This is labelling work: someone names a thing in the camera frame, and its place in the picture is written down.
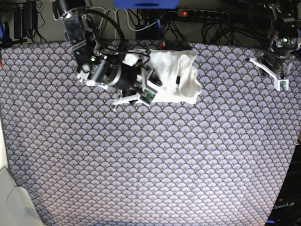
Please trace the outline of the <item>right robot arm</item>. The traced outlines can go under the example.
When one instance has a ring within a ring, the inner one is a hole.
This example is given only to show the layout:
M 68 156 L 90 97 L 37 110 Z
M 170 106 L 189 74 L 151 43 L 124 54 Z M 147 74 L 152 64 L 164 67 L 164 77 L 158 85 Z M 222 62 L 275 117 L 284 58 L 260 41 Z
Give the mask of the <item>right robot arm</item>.
M 114 106 L 137 102 L 150 106 L 158 93 L 150 83 L 162 86 L 155 70 L 147 65 L 150 50 L 128 51 L 128 42 L 120 25 L 83 0 L 53 0 L 51 3 L 54 19 L 65 26 L 64 35 L 75 55 L 79 81 L 90 87 L 117 89 Z M 100 37 L 91 15 L 113 25 L 120 36 L 116 48 L 110 48 Z

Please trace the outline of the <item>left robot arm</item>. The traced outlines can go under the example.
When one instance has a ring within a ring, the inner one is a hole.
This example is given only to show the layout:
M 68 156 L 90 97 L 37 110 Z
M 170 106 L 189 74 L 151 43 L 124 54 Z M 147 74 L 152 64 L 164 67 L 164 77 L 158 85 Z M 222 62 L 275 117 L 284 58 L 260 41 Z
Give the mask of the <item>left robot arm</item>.
M 288 74 L 301 55 L 299 0 L 249 0 L 247 22 L 263 38 L 263 49 L 247 61 L 270 76 L 277 86 L 288 88 Z

